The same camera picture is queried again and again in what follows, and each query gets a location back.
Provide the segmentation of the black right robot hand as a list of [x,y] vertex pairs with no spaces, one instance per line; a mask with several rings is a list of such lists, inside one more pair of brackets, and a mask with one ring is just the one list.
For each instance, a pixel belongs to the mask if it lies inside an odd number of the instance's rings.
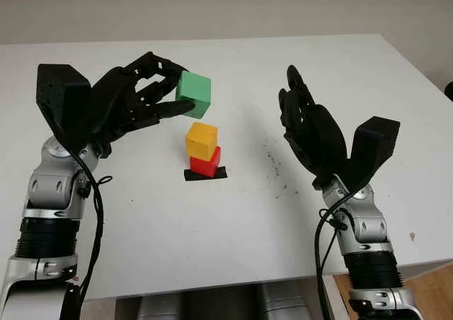
[[282,88],[278,95],[284,138],[302,166],[315,175],[313,187],[323,190],[348,162],[345,139],[294,65],[287,68],[287,80],[289,90]]

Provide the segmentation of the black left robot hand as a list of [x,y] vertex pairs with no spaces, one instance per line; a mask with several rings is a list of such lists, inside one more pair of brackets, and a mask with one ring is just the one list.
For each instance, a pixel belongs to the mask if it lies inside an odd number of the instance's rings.
[[94,84],[85,116],[101,158],[108,158],[111,144],[128,132],[194,109],[190,99],[162,101],[184,71],[181,65],[147,52],[125,67],[111,69]]

